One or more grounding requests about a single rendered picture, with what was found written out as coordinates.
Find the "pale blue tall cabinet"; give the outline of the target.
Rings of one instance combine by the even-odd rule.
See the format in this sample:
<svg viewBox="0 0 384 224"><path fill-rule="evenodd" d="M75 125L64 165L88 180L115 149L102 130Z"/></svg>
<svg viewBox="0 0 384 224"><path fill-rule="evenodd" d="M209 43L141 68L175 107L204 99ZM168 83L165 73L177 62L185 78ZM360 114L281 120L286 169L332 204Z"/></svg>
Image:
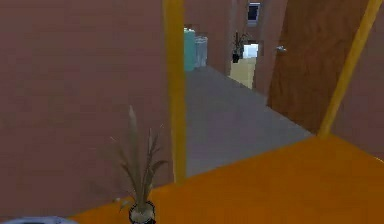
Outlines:
<svg viewBox="0 0 384 224"><path fill-rule="evenodd" d="M204 36L197 36L195 38L195 45L196 45L196 63L195 67L205 67L206 61L207 61L207 45L208 45L208 38Z"/></svg>

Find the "teal tall cabinet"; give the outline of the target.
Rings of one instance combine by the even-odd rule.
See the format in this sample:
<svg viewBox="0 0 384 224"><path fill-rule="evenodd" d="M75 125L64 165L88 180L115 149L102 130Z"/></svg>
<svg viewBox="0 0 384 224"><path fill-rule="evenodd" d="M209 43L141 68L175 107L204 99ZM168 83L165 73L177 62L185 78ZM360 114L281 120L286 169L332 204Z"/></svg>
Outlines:
<svg viewBox="0 0 384 224"><path fill-rule="evenodd" d="M184 70L192 71L195 66L195 31L184 29Z"/></svg>

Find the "green plant in black pot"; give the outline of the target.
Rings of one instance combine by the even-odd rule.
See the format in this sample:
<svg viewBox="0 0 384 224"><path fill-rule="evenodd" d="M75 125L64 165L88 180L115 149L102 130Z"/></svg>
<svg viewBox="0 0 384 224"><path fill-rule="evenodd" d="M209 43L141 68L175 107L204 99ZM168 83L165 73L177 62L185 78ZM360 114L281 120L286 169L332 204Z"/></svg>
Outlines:
<svg viewBox="0 0 384 224"><path fill-rule="evenodd" d="M238 32L234 35L233 50L232 50L232 62L238 63L243 57L244 45L247 42L247 34L239 34Z"/></svg>

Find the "dry grass house plant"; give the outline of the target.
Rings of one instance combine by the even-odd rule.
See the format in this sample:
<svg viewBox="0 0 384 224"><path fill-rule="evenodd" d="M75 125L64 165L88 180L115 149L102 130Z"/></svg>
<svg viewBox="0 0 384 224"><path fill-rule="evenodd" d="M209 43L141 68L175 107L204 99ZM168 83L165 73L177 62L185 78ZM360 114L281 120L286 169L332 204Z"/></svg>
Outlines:
<svg viewBox="0 0 384 224"><path fill-rule="evenodd" d="M126 155L125 148L118 140L111 137L111 141L114 150L117 153L119 166L125 172L131 183L131 199L122 200L121 198L116 198L115 202L120 204L120 211L129 207L128 220L130 224L156 224L155 205L149 199L149 196L153 189L153 179L156 172L162 165L167 164L168 161L153 161L155 154L161 149L158 145L160 133L153 135L152 129L149 129L145 165L144 169L141 169L139 163L140 147L138 143L137 116L132 105L129 106L128 116L128 149L130 150L131 155Z"/></svg>

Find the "dark window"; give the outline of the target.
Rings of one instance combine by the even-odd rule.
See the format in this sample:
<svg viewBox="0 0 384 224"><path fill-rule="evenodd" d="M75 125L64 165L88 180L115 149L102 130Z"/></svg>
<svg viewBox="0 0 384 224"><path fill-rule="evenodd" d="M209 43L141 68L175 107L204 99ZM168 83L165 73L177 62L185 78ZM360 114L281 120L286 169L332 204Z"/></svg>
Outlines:
<svg viewBox="0 0 384 224"><path fill-rule="evenodd" d="M260 3L250 3L248 5L248 22L249 23L257 22L259 9L260 9Z"/></svg>

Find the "brown wooden room door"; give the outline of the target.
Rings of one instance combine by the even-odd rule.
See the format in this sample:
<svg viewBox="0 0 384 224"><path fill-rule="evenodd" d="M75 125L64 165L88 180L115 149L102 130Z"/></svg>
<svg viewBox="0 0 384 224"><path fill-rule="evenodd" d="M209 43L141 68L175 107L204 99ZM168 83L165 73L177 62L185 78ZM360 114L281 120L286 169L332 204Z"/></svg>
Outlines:
<svg viewBox="0 0 384 224"><path fill-rule="evenodd" d="M369 0L288 0L267 105L316 134Z"/></svg>

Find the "grey round object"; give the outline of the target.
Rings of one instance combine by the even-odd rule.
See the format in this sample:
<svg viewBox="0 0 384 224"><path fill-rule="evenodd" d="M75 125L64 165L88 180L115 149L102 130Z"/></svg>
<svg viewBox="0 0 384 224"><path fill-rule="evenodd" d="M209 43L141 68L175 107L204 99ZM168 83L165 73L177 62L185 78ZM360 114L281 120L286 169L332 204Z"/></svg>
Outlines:
<svg viewBox="0 0 384 224"><path fill-rule="evenodd" d="M57 217L57 216L46 216L46 217L22 217L16 218L0 224L79 224L76 221Z"/></svg>

